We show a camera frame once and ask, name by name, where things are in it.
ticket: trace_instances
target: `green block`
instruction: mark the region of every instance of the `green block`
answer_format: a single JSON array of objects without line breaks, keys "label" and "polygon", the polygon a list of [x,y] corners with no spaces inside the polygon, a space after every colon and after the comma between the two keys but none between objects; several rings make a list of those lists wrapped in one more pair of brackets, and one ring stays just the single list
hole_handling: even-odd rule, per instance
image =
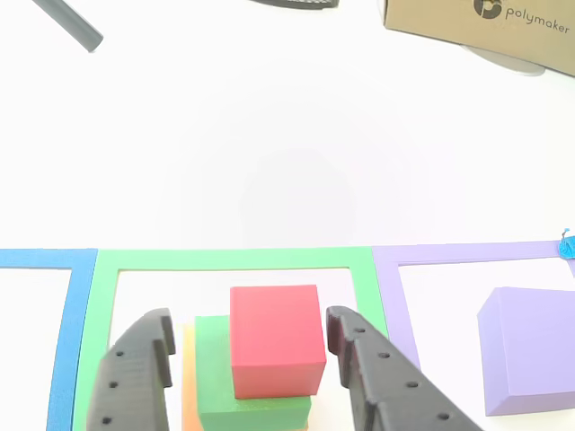
[{"label": "green block", "polygon": [[229,316],[196,317],[198,414],[204,431],[303,429],[310,397],[237,400],[230,359]]}]

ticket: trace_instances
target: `blue square frame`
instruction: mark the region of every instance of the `blue square frame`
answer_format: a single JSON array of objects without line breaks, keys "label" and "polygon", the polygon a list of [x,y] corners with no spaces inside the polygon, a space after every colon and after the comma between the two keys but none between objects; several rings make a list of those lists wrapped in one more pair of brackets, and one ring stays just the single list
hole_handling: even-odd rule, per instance
[{"label": "blue square frame", "polygon": [[72,428],[84,317],[97,256],[96,249],[0,250],[0,268],[71,269],[52,371],[47,431]]}]

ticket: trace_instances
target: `3d printed frame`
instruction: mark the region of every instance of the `3d printed frame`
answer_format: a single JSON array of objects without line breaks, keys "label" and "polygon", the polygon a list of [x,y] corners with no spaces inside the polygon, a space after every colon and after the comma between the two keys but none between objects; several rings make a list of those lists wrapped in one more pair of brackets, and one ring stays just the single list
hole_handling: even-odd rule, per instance
[{"label": "3d printed frame", "polygon": [[[415,346],[399,267],[559,258],[559,242],[383,246],[374,247],[373,254],[388,337],[419,368],[420,359]],[[575,276],[575,261],[566,260],[566,263]]]},{"label": "3d printed frame", "polygon": [[108,350],[119,272],[348,268],[358,311],[385,335],[387,327],[371,247],[237,251],[99,251],[85,314],[74,405],[74,431],[85,431],[98,364]]},{"label": "3d printed frame", "polygon": [[50,386],[46,431],[71,429],[84,316],[97,250],[0,250],[0,268],[71,269]]}]

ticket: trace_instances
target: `green square frame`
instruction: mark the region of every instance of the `green square frame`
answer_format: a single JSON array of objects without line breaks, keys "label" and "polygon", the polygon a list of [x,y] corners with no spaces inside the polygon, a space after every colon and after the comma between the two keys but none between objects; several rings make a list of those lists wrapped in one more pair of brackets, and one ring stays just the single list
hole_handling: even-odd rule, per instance
[{"label": "green square frame", "polygon": [[108,350],[120,271],[233,271],[348,268],[358,311],[387,336],[371,247],[228,251],[100,250],[84,321],[76,380],[73,431],[85,431],[100,359]]}]

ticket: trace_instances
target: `purple cube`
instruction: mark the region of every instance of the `purple cube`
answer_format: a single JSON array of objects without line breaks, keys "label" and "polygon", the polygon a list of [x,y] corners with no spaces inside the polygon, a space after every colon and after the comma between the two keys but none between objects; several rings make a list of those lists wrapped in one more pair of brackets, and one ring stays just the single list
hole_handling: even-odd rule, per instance
[{"label": "purple cube", "polygon": [[498,287],[478,320],[487,416],[575,408],[575,292]]}]

